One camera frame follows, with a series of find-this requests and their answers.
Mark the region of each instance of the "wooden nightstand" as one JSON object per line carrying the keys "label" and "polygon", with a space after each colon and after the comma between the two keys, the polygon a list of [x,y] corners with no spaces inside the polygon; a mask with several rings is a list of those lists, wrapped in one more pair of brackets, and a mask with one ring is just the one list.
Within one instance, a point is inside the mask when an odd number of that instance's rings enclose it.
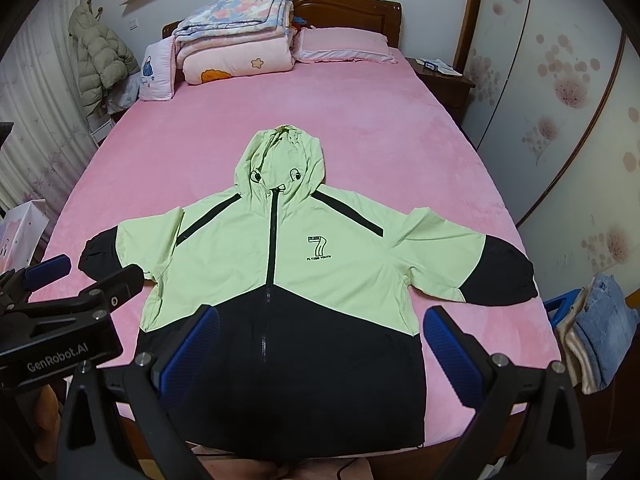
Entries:
{"label": "wooden nightstand", "polygon": [[420,65],[412,57],[406,58],[415,75],[420,78],[445,110],[460,125],[469,91],[476,85],[468,78],[444,75]]}

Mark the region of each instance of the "cushion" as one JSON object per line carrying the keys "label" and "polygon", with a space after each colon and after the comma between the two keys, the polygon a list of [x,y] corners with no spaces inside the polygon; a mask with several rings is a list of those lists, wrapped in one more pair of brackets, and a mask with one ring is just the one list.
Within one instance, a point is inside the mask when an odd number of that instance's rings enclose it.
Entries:
{"label": "cushion", "polygon": [[174,96],[174,37],[149,45],[145,50],[140,76],[140,99],[168,101]]}
{"label": "cushion", "polygon": [[386,37],[359,28],[303,28],[293,46],[293,57],[303,63],[316,61],[375,61],[395,63]]}
{"label": "cushion", "polygon": [[182,62],[187,83],[199,85],[218,79],[286,72],[295,63],[289,50],[291,33],[268,40],[206,48]]}

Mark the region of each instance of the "hanging coat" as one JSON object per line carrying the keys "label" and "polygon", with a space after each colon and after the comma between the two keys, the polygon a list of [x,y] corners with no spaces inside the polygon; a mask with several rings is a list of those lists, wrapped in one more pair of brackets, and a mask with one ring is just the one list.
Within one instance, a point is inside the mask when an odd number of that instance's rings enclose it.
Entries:
{"label": "hanging coat", "polygon": [[90,115],[103,94],[127,75],[140,71],[132,51],[115,32],[99,23],[87,4],[77,6],[69,18],[69,34],[78,40],[80,100]]}

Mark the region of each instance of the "pink bed sheet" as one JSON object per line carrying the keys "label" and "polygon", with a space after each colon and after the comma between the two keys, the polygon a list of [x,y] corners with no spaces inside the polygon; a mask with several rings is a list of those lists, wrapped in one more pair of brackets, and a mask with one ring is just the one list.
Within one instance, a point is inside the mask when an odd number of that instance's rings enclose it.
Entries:
{"label": "pink bed sheet", "polygon": [[[167,102],[138,101],[111,131],[68,199],[46,257],[65,253],[66,278],[34,295],[60,298],[91,280],[78,271],[85,241],[118,222],[185,206],[233,184],[236,163],[257,130],[294,124],[318,137],[326,183],[408,213],[429,206],[444,217],[522,242],[500,194],[471,145],[395,50],[397,64],[296,64],[291,72],[182,83]],[[133,357],[148,290],[113,314],[124,353]],[[559,358],[539,298],[508,307],[443,303],[413,292],[421,320],[435,303],[489,353],[546,367]],[[460,436],[473,411],[460,405],[423,344],[428,403],[425,445]]]}

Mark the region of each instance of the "curtain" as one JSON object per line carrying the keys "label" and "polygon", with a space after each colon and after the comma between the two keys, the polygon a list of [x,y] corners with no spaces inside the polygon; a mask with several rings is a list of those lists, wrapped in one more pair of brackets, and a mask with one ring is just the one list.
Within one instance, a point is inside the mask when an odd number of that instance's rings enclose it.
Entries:
{"label": "curtain", "polygon": [[67,31],[81,1],[40,0],[0,61],[0,121],[14,123],[0,150],[0,206],[46,200],[46,240],[96,151]]}

